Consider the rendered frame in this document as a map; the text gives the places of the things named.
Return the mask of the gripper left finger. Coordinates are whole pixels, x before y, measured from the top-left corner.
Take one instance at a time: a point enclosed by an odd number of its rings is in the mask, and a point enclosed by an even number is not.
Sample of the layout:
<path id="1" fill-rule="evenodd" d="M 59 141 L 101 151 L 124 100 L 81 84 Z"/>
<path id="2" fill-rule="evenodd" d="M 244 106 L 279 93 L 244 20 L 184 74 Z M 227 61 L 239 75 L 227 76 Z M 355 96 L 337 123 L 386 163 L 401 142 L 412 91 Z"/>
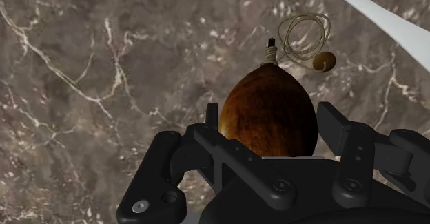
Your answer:
<path id="1" fill-rule="evenodd" d="M 198 170 L 215 193 L 234 179 L 247 184 L 269 207 L 286 211 L 297 199 L 294 182 L 237 140 L 218 131 L 218 105 L 208 103 L 205 122 L 185 134 L 159 132 L 116 209 L 118 224 L 180 224 L 187 201 L 178 184 Z"/>

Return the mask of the brown wooden spinning top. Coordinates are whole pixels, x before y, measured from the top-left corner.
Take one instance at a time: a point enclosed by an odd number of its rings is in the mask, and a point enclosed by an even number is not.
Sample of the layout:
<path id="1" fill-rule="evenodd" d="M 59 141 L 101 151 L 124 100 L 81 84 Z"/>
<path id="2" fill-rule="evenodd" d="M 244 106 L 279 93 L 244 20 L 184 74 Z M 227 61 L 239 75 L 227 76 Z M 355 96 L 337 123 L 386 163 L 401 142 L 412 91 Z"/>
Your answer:
<path id="1" fill-rule="evenodd" d="M 303 21 L 319 26 L 319 38 L 308 48 L 292 48 L 289 37 Z M 236 139 L 262 157 L 312 156 L 318 140 L 316 113 L 310 96 L 290 73 L 279 66 L 278 52 L 294 65 L 326 73 L 336 65 L 336 56 L 323 51 L 331 21 L 322 13 L 285 17 L 286 31 L 270 38 L 258 68 L 244 76 L 228 94 L 218 118 L 218 131 Z"/>

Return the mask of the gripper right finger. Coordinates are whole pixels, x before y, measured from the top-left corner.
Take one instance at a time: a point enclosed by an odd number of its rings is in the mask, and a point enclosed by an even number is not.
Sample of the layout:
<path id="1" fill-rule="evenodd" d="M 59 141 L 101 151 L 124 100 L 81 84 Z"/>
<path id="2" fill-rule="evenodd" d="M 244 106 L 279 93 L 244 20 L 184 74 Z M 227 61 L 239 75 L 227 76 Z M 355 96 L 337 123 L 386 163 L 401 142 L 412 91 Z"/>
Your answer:
<path id="1" fill-rule="evenodd" d="M 371 197 L 373 171 L 380 173 L 409 198 L 430 208 L 430 139 L 408 129 L 388 135 L 349 121 L 331 103 L 320 102 L 319 135 L 340 157 L 333 197 L 344 207 L 364 207 Z"/>

